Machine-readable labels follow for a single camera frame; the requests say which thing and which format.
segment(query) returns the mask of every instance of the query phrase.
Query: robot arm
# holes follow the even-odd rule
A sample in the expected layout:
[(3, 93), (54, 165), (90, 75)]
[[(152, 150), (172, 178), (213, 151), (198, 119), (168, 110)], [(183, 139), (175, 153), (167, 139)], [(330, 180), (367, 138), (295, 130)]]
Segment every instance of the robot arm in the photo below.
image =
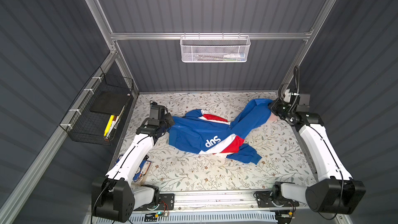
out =
[(295, 200), (307, 204), (314, 212), (351, 214), (364, 196), (362, 182), (353, 180), (331, 145), (324, 123), (316, 113), (296, 112), (299, 94), (299, 72), (295, 68), (296, 92), (286, 91), (290, 97), (278, 99), (270, 110), (295, 128), (308, 147), (318, 174), (318, 183), (310, 187), (294, 183), (276, 182), (271, 198), (273, 202)]
[(92, 183), (92, 216), (126, 222), (133, 210), (143, 205), (159, 204), (159, 188), (141, 186), (132, 190), (130, 185), (137, 168), (159, 137), (174, 124), (167, 108), (151, 103), (149, 118), (137, 129), (136, 136), (126, 153), (107, 172)]

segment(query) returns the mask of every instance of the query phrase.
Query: white cable tie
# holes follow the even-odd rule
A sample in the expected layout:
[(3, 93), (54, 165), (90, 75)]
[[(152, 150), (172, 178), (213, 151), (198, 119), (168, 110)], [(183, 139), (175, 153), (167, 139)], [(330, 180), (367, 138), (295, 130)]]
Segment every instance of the white cable tie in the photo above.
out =
[(93, 79), (99, 79), (99, 81), (102, 82), (102, 77), (93, 77)]
[(69, 111), (76, 111), (76, 112), (78, 112), (80, 115), (82, 115), (82, 112), (80, 112), (80, 109), (69, 109)]
[(60, 126), (67, 126), (67, 127), (70, 127), (71, 129), (73, 129), (71, 124), (59, 124), (59, 125)]
[(91, 92), (93, 93), (93, 95), (94, 95), (94, 91), (93, 91), (93, 89), (92, 89), (92, 88), (89, 88), (89, 89), (83, 89), (83, 91), (86, 91), (86, 90), (89, 90), (89, 91), (91, 91)]

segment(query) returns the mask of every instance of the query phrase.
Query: cable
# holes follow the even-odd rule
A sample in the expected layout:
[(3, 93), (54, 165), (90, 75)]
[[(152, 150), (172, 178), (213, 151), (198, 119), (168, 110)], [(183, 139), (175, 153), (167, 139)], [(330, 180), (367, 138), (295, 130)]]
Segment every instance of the cable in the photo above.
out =
[[(343, 198), (343, 188), (344, 188), (343, 173), (341, 172), (341, 169), (340, 169), (339, 165), (337, 164), (336, 160), (334, 159), (333, 154), (331, 153), (331, 151), (330, 151), (328, 145), (326, 144), (325, 139), (322, 137), (322, 135), (321, 135), (317, 130), (315, 130), (311, 125), (308, 125), (308, 127), (311, 127), (311, 129), (313, 129), (316, 133), (318, 133), (319, 137), (321, 137), (322, 141), (325, 143), (326, 147), (328, 148), (328, 151), (329, 151), (329, 153), (331, 154), (331, 157), (333, 158), (334, 163), (336, 164), (337, 168), (339, 169), (339, 172), (340, 172), (340, 175), (341, 175), (340, 200), (339, 200), (339, 204), (338, 204), (338, 206), (337, 206), (337, 208), (339, 208), (340, 205), (341, 205), (342, 198)], [(326, 217), (324, 217), (323, 215), (321, 215), (320, 212), (318, 212), (318, 214), (319, 214), (323, 219), (325, 219), (325, 220), (333, 220), (333, 219), (337, 216), (337, 213), (335, 213), (334, 216), (333, 216), (332, 218), (326, 218)]]
[(163, 202), (166, 206), (167, 206), (167, 213), (170, 215), (170, 211), (169, 211), (169, 206), (167, 205), (167, 203)]
[(297, 98), (299, 97), (299, 90), (300, 90), (300, 69), (299, 66), (295, 66), (294, 71), (293, 71), (293, 77), (295, 79), (295, 84), (296, 84), (296, 97), (295, 100), (293, 101), (292, 106), (289, 109), (289, 112), (291, 112), (294, 108), (294, 106), (296, 105), (297, 102)]
[(100, 196), (103, 194), (103, 192), (107, 189), (107, 187), (109, 186), (109, 184), (111, 184), (111, 181), (109, 181), (105, 187), (103, 188), (103, 190), (101, 191), (101, 193), (98, 195), (97, 200), (95, 201), (94, 205), (93, 205), (93, 209), (91, 210), (91, 219), (90, 219), (90, 223), (93, 224), (93, 213), (94, 213), (94, 209), (96, 209), (96, 205), (97, 205), (97, 201), (100, 198)]
[[(144, 137), (144, 138), (142, 138), (140, 141), (138, 141), (138, 143), (141, 142), (141, 141), (143, 141), (143, 140), (144, 140), (145, 138), (147, 138), (147, 137), (149, 137), (149, 135), (146, 136), (146, 137)], [(134, 146), (134, 147), (131, 149), (131, 151), (127, 154), (126, 158), (125, 158), (124, 161), (122, 162), (122, 165), (121, 165), (120, 168), (117, 170), (116, 174), (114, 175), (114, 177), (113, 177), (112, 179), (114, 179), (114, 178), (117, 176), (117, 174), (119, 173), (119, 170), (123, 167), (124, 162), (126, 162), (127, 157), (130, 155), (130, 153), (132, 152), (132, 150), (134, 150), (134, 148), (135, 148), (135, 146)], [(91, 218), (90, 218), (90, 223), (91, 223), (91, 224), (93, 223), (93, 213), (94, 213), (94, 209), (95, 209), (95, 207), (96, 207), (96, 205), (97, 205), (97, 201), (98, 201), (98, 199), (100, 198), (100, 196), (103, 194), (103, 192), (107, 189), (107, 187), (108, 187), (110, 184), (111, 184), (111, 181), (109, 181), (109, 182), (105, 185), (105, 187), (103, 188), (102, 192), (98, 195), (97, 200), (96, 200), (95, 203), (94, 203), (93, 209), (92, 209), (92, 211), (91, 211)]]

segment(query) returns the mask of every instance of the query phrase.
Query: gray wall panel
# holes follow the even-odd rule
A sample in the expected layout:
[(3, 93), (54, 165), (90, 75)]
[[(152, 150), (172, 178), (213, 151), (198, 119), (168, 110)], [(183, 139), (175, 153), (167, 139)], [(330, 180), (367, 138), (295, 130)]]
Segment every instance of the gray wall panel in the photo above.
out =
[[(109, 50), (84, 0), (0, 0), (0, 16), (1, 206)], [(54, 223), (57, 209), (80, 222), (112, 149), (67, 140), (14, 223)]]
[(99, 0), (113, 32), (304, 32), (325, 0)]
[(118, 41), (141, 92), (277, 89), (300, 40), (253, 40), (244, 63), (184, 63), (179, 41)]
[[(354, 223), (395, 223), (398, 0), (338, 0), (301, 65), (301, 87), (366, 194)], [(388, 205), (375, 204), (388, 202)]]

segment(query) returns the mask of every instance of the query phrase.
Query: floral tablecloth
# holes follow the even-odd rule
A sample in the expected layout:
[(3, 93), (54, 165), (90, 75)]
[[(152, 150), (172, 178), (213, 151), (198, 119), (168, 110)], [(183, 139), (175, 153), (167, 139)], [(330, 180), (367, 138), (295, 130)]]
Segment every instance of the floral tablecloth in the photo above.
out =
[[(190, 93), (139, 95), (120, 154), (132, 143), (136, 129), (149, 116), (149, 101), (168, 108), (173, 116), (184, 116), (194, 109), (206, 109), (220, 117), (234, 120), (246, 104), (256, 98), (275, 99), (275, 92)], [(152, 161), (145, 181), (161, 191), (198, 191), (232, 189), (267, 189), (275, 181), (309, 186), (315, 183), (307, 161), (291, 127), (276, 118), (253, 129), (245, 142), (262, 157), (260, 162), (244, 164), (214, 155), (179, 151), (168, 144), (168, 133), (149, 152)]]

